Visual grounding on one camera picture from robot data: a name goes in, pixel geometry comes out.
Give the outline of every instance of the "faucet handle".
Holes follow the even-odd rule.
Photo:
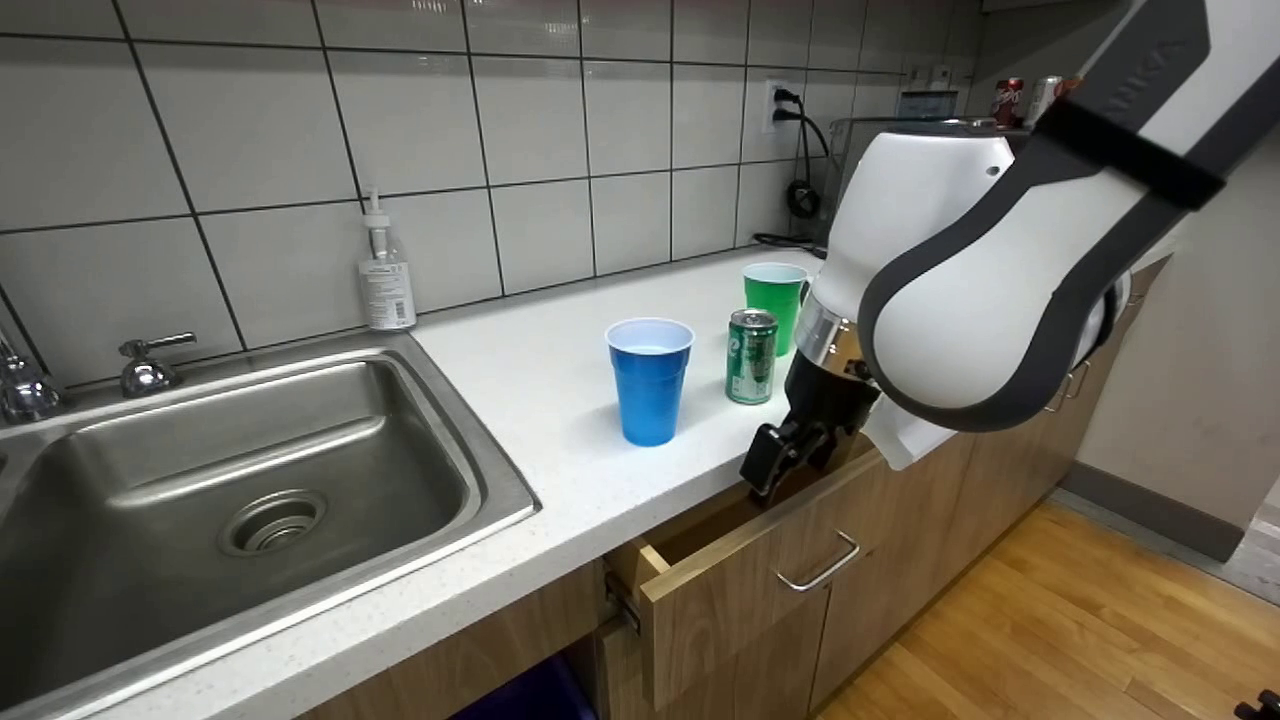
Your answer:
[[[194,345],[194,334],[170,334],[156,340],[124,340],[120,357],[128,357],[120,371],[124,396],[151,396],[177,384],[177,371],[160,359],[151,359],[156,350]]]

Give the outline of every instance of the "drawer handle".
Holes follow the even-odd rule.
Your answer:
[[[845,556],[841,556],[832,570],[823,570],[823,571],[815,571],[810,582],[798,582],[798,583],[796,583],[790,575],[785,575],[779,570],[771,570],[771,575],[776,575],[788,594],[796,594],[796,596],[819,588],[823,582],[832,582],[836,571],[845,571],[851,560],[864,556],[864,549],[859,549],[848,531],[836,531],[836,535],[841,535],[841,543],[848,543],[848,549],[845,549]]]

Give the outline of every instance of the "wooden floor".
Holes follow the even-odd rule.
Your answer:
[[[819,720],[1232,720],[1280,688],[1280,609],[1044,505]]]

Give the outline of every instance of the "kitchen counter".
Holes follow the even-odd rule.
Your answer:
[[[415,340],[543,510],[102,718],[294,718],[733,488],[755,424],[785,418],[785,391],[755,407],[722,402],[722,324],[738,308],[738,270],[762,258],[819,264],[738,251],[427,321]],[[619,317],[671,317],[694,334],[681,433],[662,447],[630,447],[614,429],[605,329]]]

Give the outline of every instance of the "stainless steel sink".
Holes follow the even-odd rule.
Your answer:
[[[110,705],[536,514],[413,345],[0,433],[0,713]]]

